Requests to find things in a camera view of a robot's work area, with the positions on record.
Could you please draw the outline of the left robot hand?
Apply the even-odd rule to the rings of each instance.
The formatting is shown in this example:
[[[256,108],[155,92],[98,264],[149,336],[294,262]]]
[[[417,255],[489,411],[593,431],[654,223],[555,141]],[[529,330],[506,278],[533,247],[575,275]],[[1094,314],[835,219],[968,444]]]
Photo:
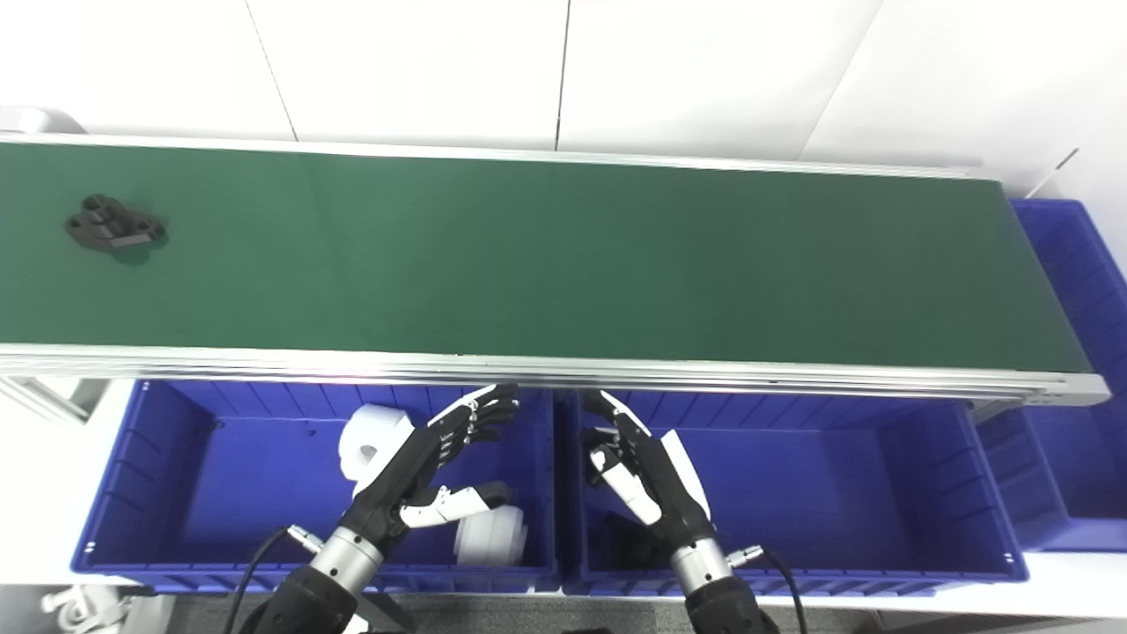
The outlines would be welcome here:
[[[511,502],[511,486],[490,482],[450,490],[433,477],[474,443],[500,438],[500,426],[518,413],[518,385],[495,384],[464,394],[414,429],[378,476],[354,497],[339,528],[356,534],[384,557],[407,532],[456,523]]]

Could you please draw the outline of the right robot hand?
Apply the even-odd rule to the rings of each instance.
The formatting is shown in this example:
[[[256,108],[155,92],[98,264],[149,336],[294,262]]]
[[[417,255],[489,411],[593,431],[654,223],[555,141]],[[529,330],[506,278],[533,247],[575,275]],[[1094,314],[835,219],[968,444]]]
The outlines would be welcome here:
[[[703,494],[691,492],[666,443],[630,407],[598,389],[584,390],[582,407],[613,426],[584,436],[591,482],[607,485],[651,529],[657,550],[671,556],[717,537]]]

